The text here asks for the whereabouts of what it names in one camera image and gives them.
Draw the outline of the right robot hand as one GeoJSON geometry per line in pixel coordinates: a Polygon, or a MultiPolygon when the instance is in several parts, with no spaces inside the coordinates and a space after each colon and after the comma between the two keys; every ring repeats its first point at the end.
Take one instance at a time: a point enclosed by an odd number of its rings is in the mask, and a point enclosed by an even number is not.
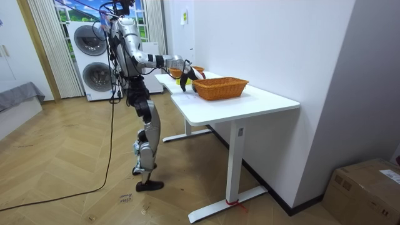
{"type": "Polygon", "coordinates": [[[204,79],[204,76],[199,71],[194,69],[193,67],[184,66],[181,77],[180,77],[180,82],[179,82],[179,85],[183,92],[186,91],[186,83],[187,83],[188,79],[191,79],[194,81],[194,80],[198,80],[198,79],[204,79]]]}

